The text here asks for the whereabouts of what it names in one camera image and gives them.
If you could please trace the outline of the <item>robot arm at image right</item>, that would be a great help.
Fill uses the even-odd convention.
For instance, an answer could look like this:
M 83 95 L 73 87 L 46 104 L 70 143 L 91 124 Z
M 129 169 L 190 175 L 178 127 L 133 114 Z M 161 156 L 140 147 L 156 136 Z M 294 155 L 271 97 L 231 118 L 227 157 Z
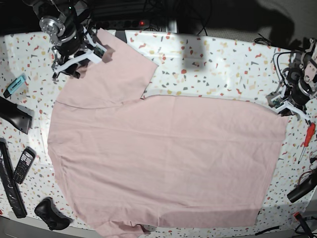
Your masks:
M 309 43 L 307 49 L 273 55 L 279 83 L 266 96 L 269 107 L 277 115 L 296 116 L 307 122 L 310 116 L 306 104 L 317 97 L 317 40 L 310 38 Z

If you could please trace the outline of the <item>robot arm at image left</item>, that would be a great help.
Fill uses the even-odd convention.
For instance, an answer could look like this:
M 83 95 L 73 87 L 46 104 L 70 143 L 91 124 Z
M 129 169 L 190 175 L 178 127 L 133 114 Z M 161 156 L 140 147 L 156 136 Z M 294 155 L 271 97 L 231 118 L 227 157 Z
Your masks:
M 91 15 L 87 0 L 25 0 L 53 45 L 52 80 L 62 73 L 80 77 L 78 68 L 103 61 L 107 49 L 85 25 Z

